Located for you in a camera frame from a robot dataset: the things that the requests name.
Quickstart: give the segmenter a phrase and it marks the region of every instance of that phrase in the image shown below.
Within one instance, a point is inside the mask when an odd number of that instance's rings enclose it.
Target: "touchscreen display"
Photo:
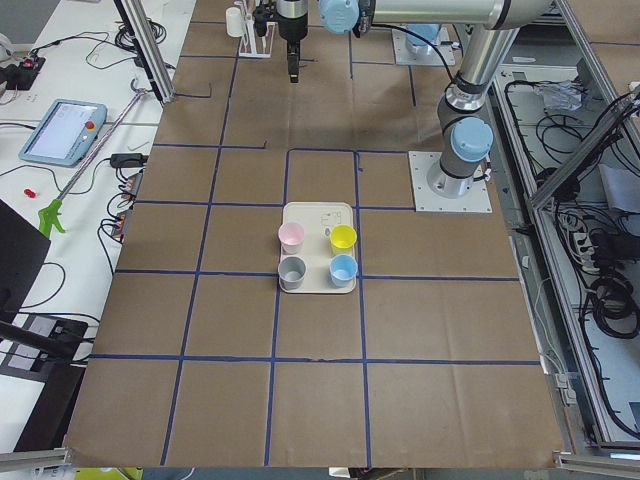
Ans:
[[[39,157],[66,158],[85,123],[98,107],[60,103],[49,115],[26,153]]]

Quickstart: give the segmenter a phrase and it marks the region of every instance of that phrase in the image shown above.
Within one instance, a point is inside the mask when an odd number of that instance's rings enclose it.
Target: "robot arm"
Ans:
[[[307,34],[308,0],[262,0],[287,40],[289,77],[298,81],[300,41]],[[518,29],[544,13],[551,0],[319,0],[323,25],[332,33],[365,34],[373,21],[386,23],[470,23],[476,25],[460,69],[438,106],[445,148],[428,174],[439,195],[458,198],[469,190],[493,133],[475,116]]]

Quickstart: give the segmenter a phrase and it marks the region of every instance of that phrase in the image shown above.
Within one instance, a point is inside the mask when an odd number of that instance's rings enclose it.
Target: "white tray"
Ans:
[[[336,287],[331,282],[329,264],[333,258],[329,234],[336,225],[353,227],[353,211],[342,202],[291,202],[282,211],[282,223],[298,222],[304,227],[302,249],[293,256],[300,257],[307,266],[307,273],[299,288],[287,293],[349,293],[356,287],[356,279],[346,287]],[[280,251],[280,260],[292,255]]]

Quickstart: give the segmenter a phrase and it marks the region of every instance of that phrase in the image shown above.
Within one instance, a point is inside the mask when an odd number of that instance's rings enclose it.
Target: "gray cup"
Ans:
[[[294,290],[304,280],[307,273],[307,266],[300,257],[286,257],[278,265],[278,277],[280,277],[280,286],[285,290]]]

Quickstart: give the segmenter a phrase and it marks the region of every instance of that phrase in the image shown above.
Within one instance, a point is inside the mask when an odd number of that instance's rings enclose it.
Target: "yellow cup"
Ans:
[[[338,225],[331,230],[329,239],[331,240],[331,251],[334,255],[350,254],[351,249],[356,244],[358,234],[349,225]]]

